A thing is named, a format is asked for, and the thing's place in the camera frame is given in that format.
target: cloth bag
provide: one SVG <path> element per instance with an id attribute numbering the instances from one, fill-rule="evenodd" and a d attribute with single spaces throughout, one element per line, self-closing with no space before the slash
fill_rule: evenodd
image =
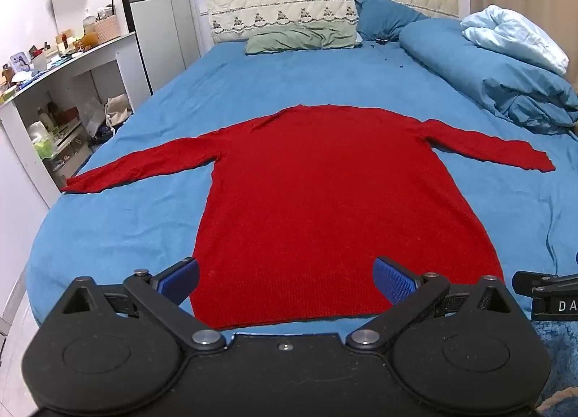
<path id="1" fill-rule="evenodd" d="M 111 97 L 105 105 L 106 125 L 116 133 L 115 127 L 132 115 L 132 107 L 126 94 Z"/>

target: blue pillow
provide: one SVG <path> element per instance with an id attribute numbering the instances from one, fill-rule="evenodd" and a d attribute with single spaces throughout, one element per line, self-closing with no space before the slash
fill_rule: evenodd
<path id="1" fill-rule="evenodd" d="M 409 23 L 428 18 L 392 0 L 355 0 L 355 6 L 359 16 L 357 32 L 363 40 L 396 41 Z"/>

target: white shelf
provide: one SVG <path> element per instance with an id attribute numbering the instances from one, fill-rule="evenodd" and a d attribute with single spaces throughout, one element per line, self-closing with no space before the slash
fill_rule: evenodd
<path id="1" fill-rule="evenodd" d="M 131 37 L 133 35 L 135 35 L 135 32 L 129 32 L 126 35 L 121 35 L 120 37 L 117 37 L 115 39 L 112 39 L 108 42 L 102 43 L 94 48 L 91 48 L 89 51 L 85 51 L 83 52 L 82 55 L 79 55 L 78 57 L 75 58 L 71 58 L 70 60 L 64 62 L 62 65 L 60 66 L 54 66 L 53 68 L 49 69 L 48 71 L 43 72 L 42 76 L 37 78 L 36 80 L 34 80 L 32 83 L 28 84 L 28 86 L 26 86 L 25 88 L 23 88 L 22 90 L 18 91 L 16 94 L 14 94 L 11 98 L 7 99 L 4 103 L 0 104 L 0 107 L 4 106 L 5 104 L 9 103 L 10 101 L 15 100 L 19 95 L 21 95 L 22 93 L 26 92 L 27 90 L 29 90 L 32 86 L 37 85 L 38 83 L 45 81 L 49 76 L 52 76 L 55 73 L 58 73 L 60 71 L 62 71 L 63 69 L 69 69 L 70 65 L 79 61 L 82 58 L 86 58 L 88 56 L 94 55 L 96 52 L 98 52 L 99 50 L 108 47 L 110 45 L 115 44 L 116 42 L 123 40 L 127 37 Z"/>
<path id="2" fill-rule="evenodd" d="M 72 177 L 90 157 L 90 155 L 92 155 L 92 151 L 90 150 L 89 145 L 85 143 L 85 145 L 80 148 L 76 154 L 66 162 L 64 166 L 54 172 L 54 176 L 64 177 L 66 179 Z"/>
<path id="3" fill-rule="evenodd" d="M 57 144 L 56 152 L 52 155 L 52 157 L 48 158 L 49 160 L 53 161 L 63 150 L 72 143 L 74 138 L 78 137 L 80 132 L 82 132 L 84 127 L 78 122 L 72 129 L 65 134 L 65 138 Z"/>

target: wardrobe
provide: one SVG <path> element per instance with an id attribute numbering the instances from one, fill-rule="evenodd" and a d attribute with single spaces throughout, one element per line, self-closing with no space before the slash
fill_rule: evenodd
<path id="1" fill-rule="evenodd" d="M 190 0 L 122 0 L 147 79 L 158 91 L 200 57 Z"/>

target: red sweater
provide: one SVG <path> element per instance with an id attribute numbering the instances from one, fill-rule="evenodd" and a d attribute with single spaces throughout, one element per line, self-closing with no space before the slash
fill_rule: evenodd
<path id="1" fill-rule="evenodd" d="M 378 255 L 457 283 L 503 278 L 484 227 L 431 144 L 554 170 L 526 142 L 381 109 L 297 106 L 134 152 L 63 190 L 96 193 L 215 161 L 194 252 L 199 320 L 229 328 L 368 315 L 389 306 L 372 280 Z"/>

